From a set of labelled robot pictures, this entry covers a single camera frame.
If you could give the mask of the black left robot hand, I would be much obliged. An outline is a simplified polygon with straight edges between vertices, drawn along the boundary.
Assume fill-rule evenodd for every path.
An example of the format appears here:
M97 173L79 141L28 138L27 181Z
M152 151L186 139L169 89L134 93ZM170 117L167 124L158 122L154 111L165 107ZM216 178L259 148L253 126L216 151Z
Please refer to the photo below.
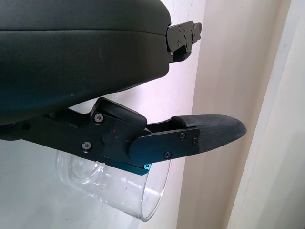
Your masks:
M246 134L236 118L174 116L149 124L105 98L164 77L201 37L171 24L159 0L3 0L0 137L25 140L137 175Z

